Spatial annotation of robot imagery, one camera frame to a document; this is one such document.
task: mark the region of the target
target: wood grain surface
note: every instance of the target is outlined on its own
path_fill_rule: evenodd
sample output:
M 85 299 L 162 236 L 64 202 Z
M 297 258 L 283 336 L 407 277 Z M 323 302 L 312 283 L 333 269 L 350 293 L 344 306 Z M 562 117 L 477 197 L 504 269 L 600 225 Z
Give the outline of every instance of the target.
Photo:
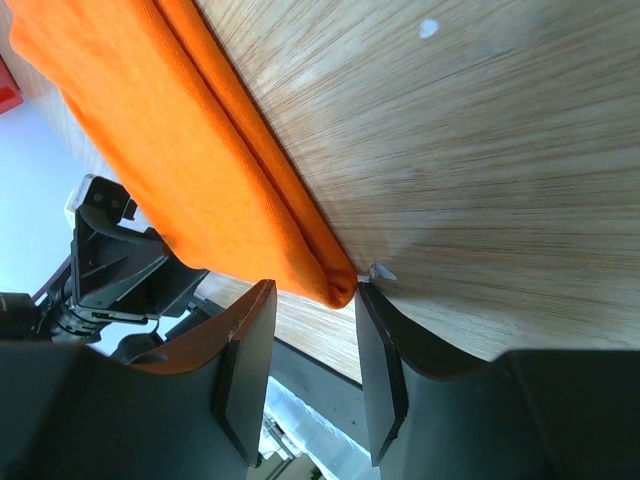
M 483 358 L 640 347 L 640 3 L 199 0 L 360 270 Z M 16 80 L 91 171 L 59 94 Z M 438 30 L 421 36 L 421 22 Z M 212 276 L 225 303 L 246 286 Z M 359 379 L 353 310 L 282 294 L 277 334 Z

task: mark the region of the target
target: white speck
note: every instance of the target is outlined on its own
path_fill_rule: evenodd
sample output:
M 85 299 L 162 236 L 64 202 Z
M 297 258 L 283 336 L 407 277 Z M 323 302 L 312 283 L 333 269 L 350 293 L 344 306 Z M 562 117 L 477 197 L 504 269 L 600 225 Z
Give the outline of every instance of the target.
M 438 22 L 433 18 L 425 18 L 420 22 L 420 38 L 429 38 L 438 31 Z
M 373 262 L 369 266 L 369 275 L 371 276 L 372 279 L 376 278 L 376 277 L 386 278 L 387 280 L 397 280 L 398 279 L 398 277 L 396 277 L 392 272 L 390 272 L 383 265 L 380 265 L 378 262 Z

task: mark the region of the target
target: red object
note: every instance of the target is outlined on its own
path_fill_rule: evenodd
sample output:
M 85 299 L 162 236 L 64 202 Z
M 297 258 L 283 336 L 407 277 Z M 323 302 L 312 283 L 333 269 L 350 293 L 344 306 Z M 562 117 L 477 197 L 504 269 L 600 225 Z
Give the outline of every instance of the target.
M 9 69 L 0 58 L 0 115 L 22 103 L 20 90 Z

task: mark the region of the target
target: orange cloth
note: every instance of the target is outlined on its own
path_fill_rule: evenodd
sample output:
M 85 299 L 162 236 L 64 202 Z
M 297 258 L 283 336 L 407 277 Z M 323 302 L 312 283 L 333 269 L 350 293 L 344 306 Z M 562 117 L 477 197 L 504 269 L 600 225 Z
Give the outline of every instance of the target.
M 184 263 L 349 302 L 351 262 L 191 2 L 8 3 L 13 48 Z

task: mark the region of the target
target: orange towel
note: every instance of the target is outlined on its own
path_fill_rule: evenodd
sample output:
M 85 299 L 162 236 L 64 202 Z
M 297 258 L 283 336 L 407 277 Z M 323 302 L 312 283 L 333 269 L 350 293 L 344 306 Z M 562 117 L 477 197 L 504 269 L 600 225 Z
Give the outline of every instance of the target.
M 351 299 L 351 262 L 191 2 L 8 3 L 13 48 L 184 263 Z

